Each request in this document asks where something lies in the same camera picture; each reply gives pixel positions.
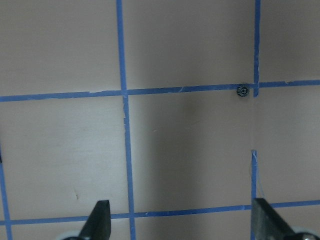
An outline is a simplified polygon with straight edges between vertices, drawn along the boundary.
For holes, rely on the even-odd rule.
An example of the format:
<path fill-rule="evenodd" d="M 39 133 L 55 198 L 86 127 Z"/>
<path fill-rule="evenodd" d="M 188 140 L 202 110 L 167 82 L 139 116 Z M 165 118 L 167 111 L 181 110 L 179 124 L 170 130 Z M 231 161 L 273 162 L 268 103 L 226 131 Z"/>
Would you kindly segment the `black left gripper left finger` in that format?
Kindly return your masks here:
<path fill-rule="evenodd" d="M 109 200 L 99 200 L 78 238 L 80 240 L 109 240 L 111 236 L 111 210 Z"/>

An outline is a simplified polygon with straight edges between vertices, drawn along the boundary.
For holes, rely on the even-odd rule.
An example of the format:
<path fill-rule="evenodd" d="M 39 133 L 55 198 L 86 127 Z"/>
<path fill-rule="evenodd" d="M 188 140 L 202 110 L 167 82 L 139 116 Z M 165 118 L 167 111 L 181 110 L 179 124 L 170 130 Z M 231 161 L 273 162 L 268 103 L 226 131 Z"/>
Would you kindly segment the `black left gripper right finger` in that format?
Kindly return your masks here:
<path fill-rule="evenodd" d="M 296 233 L 264 198 L 254 198 L 251 227 L 256 240 L 290 240 Z"/>

